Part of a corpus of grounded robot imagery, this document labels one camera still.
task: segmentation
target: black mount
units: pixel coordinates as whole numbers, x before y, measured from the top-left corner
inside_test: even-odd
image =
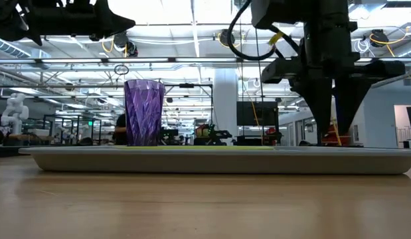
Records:
[[[350,33],[357,23],[349,21],[346,0],[253,0],[251,10],[252,23],[260,29],[268,29],[274,22],[304,22],[298,56],[274,60],[264,69],[262,82],[277,84],[288,79],[291,91],[310,107],[321,133],[329,129],[332,96],[339,133],[345,134],[370,86],[405,74],[400,61],[375,60],[355,66],[360,54],[351,51]]]
[[[16,6],[22,9],[18,13]],[[42,45],[42,35],[88,35],[98,41],[134,27],[135,21],[111,12],[108,0],[0,0],[0,38],[14,41],[27,37]]]

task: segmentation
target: white wall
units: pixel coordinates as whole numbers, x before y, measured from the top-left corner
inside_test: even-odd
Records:
[[[397,148],[394,105],[411,105],[411,92],[371,89],[365,107],[365,147]]]
[[[305,140],[309,143],[317,143],[317,124],[313,122],[313,132],[304,129]]]
[[[351,143],[360,144],[366,146],[367,144],[367,133],[365,128],[365,105],[362,104],[359,106],[359,109],[356,112],[356,115],[351,123],[349,135],[351,136]],[[354,140],[354,132],[353,128],[354,125],[357,125],[358,133],[359,133],[359,140]]]
[[[411,139],[411,127],[407,107],[411,106],[394,106],[397,141],[400,148],[403,148],[403,141]]]
[[[407,107],[411,106],[394,106],[394,113],[396,119],[396,127],[405,129],[410,128],[409,115],[407,114]]]

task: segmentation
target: light fixture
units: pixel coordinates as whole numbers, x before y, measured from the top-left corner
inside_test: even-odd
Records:
[[[261,127],[249,127],[248,129],[261,129]]]
[[[360,58],[357,62],[370,62],[372,58]]]
[[[104,117],[112,117],[111,113],[100,113],[99,115],[104,116]]]
[[[66,104],[66,105],[69,106],[69,107],[72,107],[72,108],[76,108],[76,109],[87,108],[87,106],[83,106],[83,105],[80,105],[80,104]]]
[[[101,63],[102,60],[98,58],[85,58],[85,59],[72,59],[72,58],[63,58],[63,59],[43,59],[42,63]]]
[[[51,100],[51,99],[44,99],[50,103],[54,103],[54,104],[60,104],[60,102],[57,102],[56,100]]]
[[[107,103],[113,105],[113,106],[122,106],[122,102],[113,98],[106,98]]]
[[[107,96],[75,96],[75,98],[85,98],[85,99],[88,99],[88,98],[107,98]]]
[[[100,55],[105,56],[106,58],[109,58],[110,56],[108,56],[105,52],[99,52]]]
[[[236,62],[236,58],[176,58],[176,62]]]
[[[298,112],[297,110],[280,110],[279,112]]]
[[[33,59],[0,59],[0,64],[34,64]]]
[[[10,88],[11,90],[14,91],[18,91],[18,92],[22,92],[22,93],[26,93],[26,94],[40,94],[40,92],[30,89],[30,88]]]
[[[39,98],[43,99],[69,99],[71,96],[39,96]]]
[[[179,108],[179,109],[189,109],[189,108],[211,108],[211,106],[163,106],[163,108]]]
[[[407,55],[409,55],[409,54],[411,54],[411,50],[409,50],[408,52],[399,54],[397,57],[403,57],[403,56],[407,56]]]
[[[304,98],[301,98],[301,99],[297,100],[296,102],[292,103],[291,106],[294,106],[294,105],[302,102],[303,100],[304,100]]]
[[[111,58],[108,60],[111,63],[125,63],[125,62],[168,62],[168,58]]]
[[[285,109],[285,108],[290,108],[290,109],[298,109],[298,106],[278,106],[279,109]]]

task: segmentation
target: metal frame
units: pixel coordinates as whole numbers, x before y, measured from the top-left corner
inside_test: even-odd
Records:
[[[203,92],[205,92],[205,94],[211,99],[211,105],[210,106],[204,106],[204,108],[207,107],[211,107],[211,119],[210,119],[210,123],[212,124],[212,117],[213,117],[213,112],[214,112],[214,100],[213,100],[213,96],[214,96],[214,90],[212,89],[212,84],[190,84],[190,83],[186,83],[186,84],[165,84],[166,87],[170,87],[169,90],[167,90],[165,92],[165,96],[167,96],[167,94],[174,88],[174,87],[179,87],[179,88],[194,88],[194,87],[199,87],[203,90]],[[211,89],[211,94],[209,94],[203,87],[209,87]]]
[[[267,58],[261,62],[273,62],[275,58]],[[411,62],[411,57],[396,58],[361,58],[357,64],[368,64],[373,60]],[[14,58],[0,59],[0,64],[123,64],[123,63],[239,63],[257,64],[255,61],[228,57],[145,57],[145,58]]]
[[[94,135],[94,122],[99,121],[99,143],[98,145],[101,145],[100,140],[102,139],[102,120],[97,119],[97,118],[89,118],[89,117],[84,117],[84,116],[77,116],[77,120],[75,119],[68,119],[64,118],[62,116],[57,116],[57,115],[44,115],[43,116],[43,129],[46,129],[46,119],[47,118],[55,118],[55,119],[61,119],[62,120],[62,126],[64,123],[64,120],[71,120],[71,133],[72,130],[74,129],[74,122],[77,122],[77,133],[76,133],[76,140],[78,140],[78,134],[79,134],[79,129],[80,129],[80,121],[92,121],[92,140],[93,140],[93,135]],[[63,140],[63,132],[60,132],[60,143],[62,143]]]

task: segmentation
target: wooden table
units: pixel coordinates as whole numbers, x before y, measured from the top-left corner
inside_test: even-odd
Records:
[[[0,159],[0,239],[411,238],[400,176],[47,173]]]

